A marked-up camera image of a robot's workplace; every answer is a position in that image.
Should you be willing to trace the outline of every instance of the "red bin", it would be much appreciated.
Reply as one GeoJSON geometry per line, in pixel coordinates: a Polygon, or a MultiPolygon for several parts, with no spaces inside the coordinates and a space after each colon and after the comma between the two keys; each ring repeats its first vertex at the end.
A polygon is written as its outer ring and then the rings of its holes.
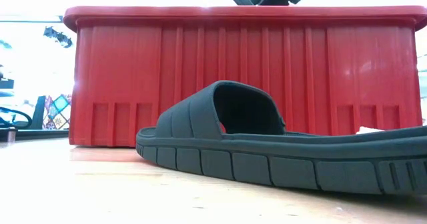
{"type": "Polygon", "coordinates": [[[272,95],[292,131],[422,124],[424,7],[73,7],[72,145],[134,147],[138,129],[221,79],[272,95]]]}

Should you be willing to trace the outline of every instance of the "slide sandal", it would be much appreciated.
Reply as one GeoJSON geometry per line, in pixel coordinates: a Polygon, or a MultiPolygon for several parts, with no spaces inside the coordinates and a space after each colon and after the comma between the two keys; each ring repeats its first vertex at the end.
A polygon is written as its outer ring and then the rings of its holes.
{"type": "Polygon", "coordinates": [[[139,131],[136,149],[162,167],[247,183],[427,194],[427,127],[337,137],[287,132],[267,93],[234,81],[217,81],[162,113],[157,127],[139,131]]]}

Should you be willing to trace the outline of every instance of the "wooden surface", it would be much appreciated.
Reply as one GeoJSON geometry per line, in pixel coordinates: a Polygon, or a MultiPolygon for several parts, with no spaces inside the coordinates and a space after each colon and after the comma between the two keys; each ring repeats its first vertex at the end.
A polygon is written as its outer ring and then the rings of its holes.
{"type": "Polygon", "coordinates": [[[278,189],[66,139],[0,148],[0,223],[427,223],[427,197],[278,189]]]}

